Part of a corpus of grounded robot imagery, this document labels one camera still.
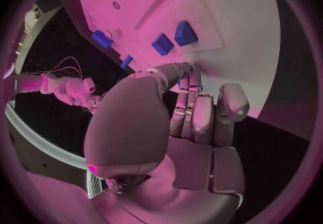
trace circular hole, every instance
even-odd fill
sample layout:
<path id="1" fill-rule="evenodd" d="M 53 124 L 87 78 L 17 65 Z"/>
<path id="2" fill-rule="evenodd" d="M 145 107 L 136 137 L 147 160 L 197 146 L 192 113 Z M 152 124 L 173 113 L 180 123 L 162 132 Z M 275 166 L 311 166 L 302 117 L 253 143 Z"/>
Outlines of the circular hole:
<path id="1" fill-rule="evenodd" d="M 117 2 L 113 2 L 113 7 L 115 7 L 115 9 L 120 9 L 120 5 Z"/>

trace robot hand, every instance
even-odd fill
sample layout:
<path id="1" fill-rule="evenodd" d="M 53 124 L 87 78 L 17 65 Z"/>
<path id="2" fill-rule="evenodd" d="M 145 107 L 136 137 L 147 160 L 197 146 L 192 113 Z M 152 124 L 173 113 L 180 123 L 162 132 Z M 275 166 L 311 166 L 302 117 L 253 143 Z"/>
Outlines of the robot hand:
<path id="1" fill-rule="evenodd" d="M 82 106 L 94 113 L 99 96 L 94 96 L 95 85 L 91 78 L 57 78 L 54 74 L 41 75 L 40 92 L 54 94 L 60 101 L 70 106 Z"/>

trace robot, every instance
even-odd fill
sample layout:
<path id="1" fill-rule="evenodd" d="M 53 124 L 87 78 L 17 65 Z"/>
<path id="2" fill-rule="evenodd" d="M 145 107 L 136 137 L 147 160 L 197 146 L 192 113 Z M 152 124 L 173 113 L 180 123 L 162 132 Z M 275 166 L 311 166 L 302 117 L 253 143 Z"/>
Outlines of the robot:
<path id="1" fill-rule="evenodd" d="M 200 72 L 186 62 L 130 74 L 101 96 L 91 78 L 48 72 L 5 80 L 12 95 L 54 94 L 93 114 L 84 151 L 89 170 L 108 186 L 90 201 L 105 221 L 228 223 L 241 205 L 243 168 L 231 145 L 249 103 L 239 84 L 222 85 L 214 109 Z M 179 80 L 169 119 L 162 95 Z"/>

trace blue block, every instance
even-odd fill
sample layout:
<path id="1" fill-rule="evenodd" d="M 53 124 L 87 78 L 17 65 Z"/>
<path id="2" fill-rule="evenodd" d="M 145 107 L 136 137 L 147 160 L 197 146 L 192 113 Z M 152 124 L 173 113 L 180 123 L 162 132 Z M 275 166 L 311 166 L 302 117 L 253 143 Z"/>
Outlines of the blue block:
<path id="1" fill-rule="evenodd" d="M 189 45 L 198 40 L 198 36 L 187 21 L 181 22 L 177 25 L 175 41 L 179 46 Z"/>
<path id="2" fill-rule="evenodd" d="M 96 30 L 92 36 L 92 40 L 96 41 L 104 49 L 108 49 L 112 45 L 112 40 L 107 38 L 106 35 L 100 30 Z"/>
<path id="3" fill-rule="evenodd" d="M 121 63 L 121 68 L 126 69 L 127 66 L 129 65 L 129 63 L 131 63 L 131 61 L 133 60 L 133 58 L 129 55 L 127 56 L 127 58 Z"/>
<path id="4" fill-rule="evenodd" d="M 164 34 L 161 34 L 151 45 L 161 56 L 168 55 L 174 47 L 172 42 Z"/>

